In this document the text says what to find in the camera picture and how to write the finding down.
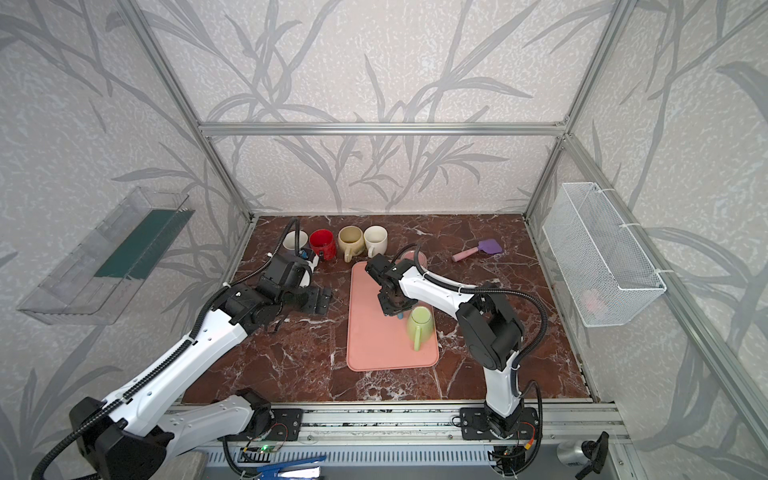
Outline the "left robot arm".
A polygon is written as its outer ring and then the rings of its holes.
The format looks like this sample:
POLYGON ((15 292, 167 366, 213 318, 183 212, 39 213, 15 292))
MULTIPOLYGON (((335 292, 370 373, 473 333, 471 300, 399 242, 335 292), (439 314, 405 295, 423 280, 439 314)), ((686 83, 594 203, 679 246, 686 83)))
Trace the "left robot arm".
POLYGON ((70 412, 80 454, 100 479, 149 479, 172 458, 223 437, 267 434, 268 400, 243 389, 185 414, 169 407, 217 360, 286 310, 324 314, 331 290, 313 285, 317 256, 276 254, 255 286, 226 284, 203 305, 192 330, 138 377, 70 412))

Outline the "lavender purple mug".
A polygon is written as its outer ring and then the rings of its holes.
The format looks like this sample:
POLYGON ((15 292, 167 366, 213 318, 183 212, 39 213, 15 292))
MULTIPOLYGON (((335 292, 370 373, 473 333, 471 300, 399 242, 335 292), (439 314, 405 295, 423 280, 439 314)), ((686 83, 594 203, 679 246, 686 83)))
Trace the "lavender purple mug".
POLYGON ((282 246, 285 250, 294 252, 295 250, 298 250, 299 252, 302 251, 302 249, 307 245, 308 243, 308 234, 301 230, 299 234, 296 234, 294 231, 289 232, 282 241, 282 246))

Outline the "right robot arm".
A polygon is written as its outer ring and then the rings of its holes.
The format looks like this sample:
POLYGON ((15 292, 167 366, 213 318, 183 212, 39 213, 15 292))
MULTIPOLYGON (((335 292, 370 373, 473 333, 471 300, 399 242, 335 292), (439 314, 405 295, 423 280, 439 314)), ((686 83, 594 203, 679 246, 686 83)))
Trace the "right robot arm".
POLYGON ((511 437, 524 406, 517 379, 523 325, 505 294, 434 275, 412 259, 395 263, 379 254, 365 270, 380 286, 383 313, 402 313, 421 302, 457 321, 469 353, 484 368, 487 428, 499 439, 511 437))

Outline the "white mug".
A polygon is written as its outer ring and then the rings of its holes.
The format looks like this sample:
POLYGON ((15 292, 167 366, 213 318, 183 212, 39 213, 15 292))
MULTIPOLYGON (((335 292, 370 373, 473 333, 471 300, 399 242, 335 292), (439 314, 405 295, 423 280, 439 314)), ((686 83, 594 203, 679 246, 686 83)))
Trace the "white mug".
POLYGON ((385 255, 388 248, 388 232, 382 226, 370 226, 364 231, 364 241, 368 258, 385 255))

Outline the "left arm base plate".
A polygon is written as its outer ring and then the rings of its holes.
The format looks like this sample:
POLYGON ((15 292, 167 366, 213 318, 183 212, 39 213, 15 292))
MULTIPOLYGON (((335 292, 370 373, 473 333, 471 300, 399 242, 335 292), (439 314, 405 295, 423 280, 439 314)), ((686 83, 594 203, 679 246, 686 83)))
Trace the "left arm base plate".
POLYGON ((293 442, 299 438, 304 411, 278 408, 257 412, 240 436, 247 440, 293 442))

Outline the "red mug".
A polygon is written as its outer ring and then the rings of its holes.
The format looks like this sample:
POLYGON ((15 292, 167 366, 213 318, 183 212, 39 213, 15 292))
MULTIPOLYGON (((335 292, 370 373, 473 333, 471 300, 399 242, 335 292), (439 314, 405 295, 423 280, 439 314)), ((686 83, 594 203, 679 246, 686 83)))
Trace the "red mug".
POLYGON ((312 251, 322 260, 334 260, 337 255, 337 244, 334 234, 328 229, 319 229, 309 236, 312 251))

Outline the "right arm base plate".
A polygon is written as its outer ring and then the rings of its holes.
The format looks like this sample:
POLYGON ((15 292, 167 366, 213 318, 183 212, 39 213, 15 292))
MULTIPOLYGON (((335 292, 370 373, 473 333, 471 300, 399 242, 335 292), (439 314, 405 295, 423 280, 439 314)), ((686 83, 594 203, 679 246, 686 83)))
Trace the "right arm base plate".
MULTIPOLYGON (((460 429, 461 437, 466 441, 502 440, 502 437, 497 436, 491 430, 483 408, 461 408, 459 414, 452 417, 451 424, 460 429)), ((505 437, 505 440, 528 442, 535 438, 539 425, 540 420, 536 410, 532 407, 524 407, 521 416, 512 427, 510 435, 505 437)))

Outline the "beige speckled round mug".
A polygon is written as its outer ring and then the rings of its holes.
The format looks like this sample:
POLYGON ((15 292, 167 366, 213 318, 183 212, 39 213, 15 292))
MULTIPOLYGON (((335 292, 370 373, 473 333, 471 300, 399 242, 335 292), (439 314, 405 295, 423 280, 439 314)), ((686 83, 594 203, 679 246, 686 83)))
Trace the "beige speckled round mug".
POLYGON ((357 226, 345 226, 338 233, 340 256, 345 263, 350 263, 356 256, 366 251, 364 232, 357 226))

